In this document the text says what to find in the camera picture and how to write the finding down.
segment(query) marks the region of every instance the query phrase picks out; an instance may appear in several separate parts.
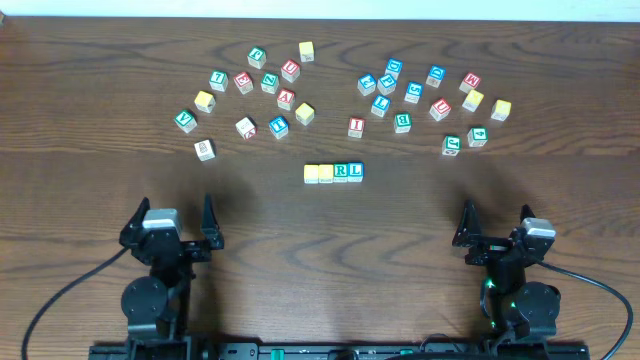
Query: wooden table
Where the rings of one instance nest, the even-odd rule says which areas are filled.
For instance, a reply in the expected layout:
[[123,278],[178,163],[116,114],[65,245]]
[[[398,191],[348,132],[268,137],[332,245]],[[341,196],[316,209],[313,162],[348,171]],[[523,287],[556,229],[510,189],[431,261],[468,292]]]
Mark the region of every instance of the wooden table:
[[[190,327],[264,342],[420,341],[488,331],[478,308],[484,270],[451,247],[462,202],[476,200],[490,234],[505,236],[529,203],[558,230],[553,264],[605,281],[640,308],[640,26],[625,24],[7,18],[0,30],[0,357],[15,359],[35,312],[58,289],[120,248],[118,234],[147,196],[175,207],[197,239],[206,192],[226,237],[196,266]],[[311,40],[316,61],[293,84],[316,118],[304,127],[258,84]],[[247,52],[266,49],[263,70]],[[389,114],[370,113],[356,80],[404,61]],[[447,69],[417,106],[410,80]],[[256,89],[215,93],[186,135],[173,123],[209,88],[213,69],[249,71]],[[483,78],[476,113],[458,85]],[[444,96],[454,110],[427,114]],[[505,122],[494,101],[513,102]],[[409,134],[391,115],[406,110]],[[290,131],[277,141],[267,123]],[[243,140],[244,116],[258,135]],[[347,137],[351,116],[368,120]],[[481,149],[440,156],[445,134],[489,129]],[[193,144],[212,138],[214,160]],[[361,160],[362,184],[303,185],[305,163]],[[120,295],[148,269],[126,255],[44,316],[32,359],[86,359],[121,341]],[[562,292],[556,340],[599,358],[622,331],[623,306],[602,290],[533,267]],[[616,359],[640,357],[634,331]]]

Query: row of blocks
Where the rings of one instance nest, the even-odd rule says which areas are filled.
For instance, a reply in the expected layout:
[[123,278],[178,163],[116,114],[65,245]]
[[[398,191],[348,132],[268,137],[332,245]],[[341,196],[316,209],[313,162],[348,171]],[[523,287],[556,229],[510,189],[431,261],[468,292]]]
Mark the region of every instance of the row of blocks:
[[[396,59],[389,59],[387,63],[387,67],[385,69],[385,75],[383,75],[377,82],[377,88],[382,95],[376,96],[371,106],[371,112],[380,117],[384,117],[389,106],[391,105],[391,100],[386,95],[391,94],[396,89],[397,79],[400,76],[400,71],[402,70],[402,62]],[[431,67],[429,71],[429,75],[427,76],[426,84],[438,88],[440,83],[444,79],[444,75],[446,74],[446,69],[434,65]],[[478,85],[480,85],[481,78],[473,73],[468,73],[462,83],[460,83],[459,89],[467,94],[462,107],[475,112],[480,102],[484,98],[484,95],[476,90]],[[410,82],[407,86],[407,91],[405,93],[404,101],[411,102],[417,104],[422,96],[423,85]],[[373,93],[376,89],[376,81],[373,75],[366,74],[358,80],[358,90],[362,93],[363,96],[367,96]],[[447,101],[443,98],[436,101],[432,106],[429,113],[436,121],[440,121],[444,119],[449,112],[451,111],[451,106]],[[504,100],[498,100],[494,104],[491,110],[491,118],[499,121],[505,121],[509,114],[511,113],[511,103]]]
[[363,178],[364,164],[361,162],[304,166],[305,184],[362,182]]

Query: white wall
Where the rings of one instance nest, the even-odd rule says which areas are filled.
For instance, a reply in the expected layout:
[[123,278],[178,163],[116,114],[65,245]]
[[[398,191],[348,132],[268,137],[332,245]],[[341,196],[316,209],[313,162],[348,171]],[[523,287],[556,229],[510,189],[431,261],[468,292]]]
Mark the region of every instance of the white wall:
[[640,22],[640,0],[2,0],[7,15]]

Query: yellow block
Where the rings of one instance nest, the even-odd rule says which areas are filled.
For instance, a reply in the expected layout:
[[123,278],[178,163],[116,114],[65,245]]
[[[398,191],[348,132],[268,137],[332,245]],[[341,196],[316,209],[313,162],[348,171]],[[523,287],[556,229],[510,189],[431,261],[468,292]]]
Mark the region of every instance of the yellow block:
[[311,106],[307,105],[307,103],[302,103],[296,110],[296,118],[307,120],[313,116],[313,113],[314,110]]
[[320,167],[318,165],[305,165],[304,166],[304,183],[305,184],[317,184],[318,172]]
[[469,91],[469,94],[467,95],[467,98],[465,99],[465,102],[470,102],[473,105],[480,105],[480,102],[482,102],[482,99],[484,99],[484,95],[476,90],[471,90]]
[[318,166],[318,182],[330,184],[333,182],[333,164]]
[[313,54],[313,42],[307,41],[307,42],[300,43],[300,54],[301,55]]
[[501,115],[509,115],[511,112],[511,103],[504,100],[496,101],[496,113]]
[[195,103],[196,105],[200,105],[202,107],[208,107],[211,104],[211,100],[213,100],[213,95],[209,94],[205,91],[200,91],[198,96],[196,96]]

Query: alphabet block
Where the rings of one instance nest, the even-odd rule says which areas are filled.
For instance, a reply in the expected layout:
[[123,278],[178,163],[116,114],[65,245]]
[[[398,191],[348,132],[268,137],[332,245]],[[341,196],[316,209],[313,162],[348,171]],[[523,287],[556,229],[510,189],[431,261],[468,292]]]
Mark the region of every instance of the alphabet block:
[[404,101],[417,104],[422,95],[422,88],[422,84],[410,82],[407,86],[407,93],[404,95]]
[[498,100],[491,109],[491,118],[494,120],[505,121],[511,113],[511,103],[504,100]]
[[241,72],[233,78],[233,82],[236,83],[238,90],[242,93],[242,95],[248,93],[253,90],[253,81],[251,77],[246,72]]
[[391,100],[382,95],[378,95],[376,96],[375,100],[373,100],[373,105],[371,105],[371,112],[380,117],[384,117],[384,114],[386,114],[387,110],[389,110],[389,105],[391,105]]
[[304,183],[305,184],[317,184],[320,169],[318,165],[305,165],[304,166]]
[[376,79],[371,74],[367,74],[358,79],[358,90],[363,96],[367,96],[376,90]]
[[442,155],[456,156],[460,152],[460,138],[457,136],[445,136],[442,142]]
[[333,164],[318,166],[318,182],[320,184],[333,184]]
[[315,116],[315,110],[307,103],[302,103],[296,110],[296,120],[300,121],[302,125],[307,126],[313,120]]
[[468,73],[467,76],[464,77],[464,80],[462,80],[462,83],[460,83],[460,90],[469,93],[469,91],[480,85],[480,80],[481,79],[474,73]]
[[347,174],[347,164],[333,164],[333,182],[345,183],[349,181],[349,175]]
[[238,133],[240,133],[245,140],[250,139],[257,132],[256,126],[249,118],[238,121],[236,123],[236,130],[238,130]]
[[488,139],[487,129],[482,127],[471,128],[467,134],[469,147],[481,147],[487,143]]
[[193,146],[196,148],[196,154],[198,158],[200,158],[200,161],[206,161],[216,157],[216,154],[213,152],[213,146],[211,146],[209,140],[200,141],[199,143],[193,144]]
[[402,61],[396,60],[394,58],[389,59],[387,63],[387,68],[384,73],[393,76],[394,80],[398,80],[398,76],[400,76],[400,71],[402,70]]
[[198,126],[195,116],[188,110],[182,110],[180,114],[176,115],[174,121],[178,124],[178,127],[187,134]]
[[433,86],[434,88],[439,87],[446,73],[447,69],[433,65],[431,71],[429,71],[429,76],[427,76],[427,85]]
[[282,89],[280,90],[280,94],[278,95],[278,107],[287,111],[291,111],[295,100],[296,95],[293,93],[293,91]]
[[272,73],[264,73],[260,86],[262,87],[262,91],[269,94],[275,94],[276,90],[278,89],[279,83],[280,81],[278,80],[278,75]]
[[267,62],[267,53],[259,47],[254,47],[249,51],[247,59],[249,60],[249,65],[262,69],[264,64]]
[[204,111],[206,113],[210,113],[213,110],[213,107],[216,106],[216,100],[213,98],[213,94],[209,94],[208,92],[200,91],[196,99],[194,100],[196,107],[200,111]]
[[271,133],[276,139],[282,139],[283,136],[289,133],[289,124],[282,116],[278,116],[269,122],[269,129],[271,129]]
[[387,74],[378,79],[378,90],[380,90],[380,94],[382,95],[389,95],[396,89],[396,84],[396,79],[390,74]]
[[362,182],[364,178],[364,164],[363,163],[349,163],[347,172],[348,182]]
[[300,65],[296,64],[293,60],[287,60],[282,65],[282,77],[289,82],[294,82],[300,76]]
[[408,113],[396,114],[393,128],[396,134],[409,132],[411,130],[411,115]]
[[440,121],[446,118],[450,112],[451,112],[451,105],[449,105],[449,103],[447,103],[447,101],[444,98],[442,98],[436,101],[435,103],[433,103],[433,105],[431,105],[431,110],[429,111],[429,114],[431,114],[431,116],[433,116],[433,118],[436,119],[436,121]]
[[464,103],[462,103],[462,107],[471,112],[475,112],[476,109],[478,108],[478,105],[480,105],[480,102],[482,102],[483,98],[484,98],[483,94],[479,93],[476,90],[471,90],[469,91],[467,98],[464,99]]
[[349,131],[347,135],[355,138],[361,138],[364,133],[364,119],[349,119]]
[[212,90],[225,92],[227,91],[227,85],[229,85],[229,78],[226,73],[216,70],[209,78],[209,85],[211,85]]
[[310,62],[314,60],[313,43],[311,41],[302,42],[299,47],[301,62]]

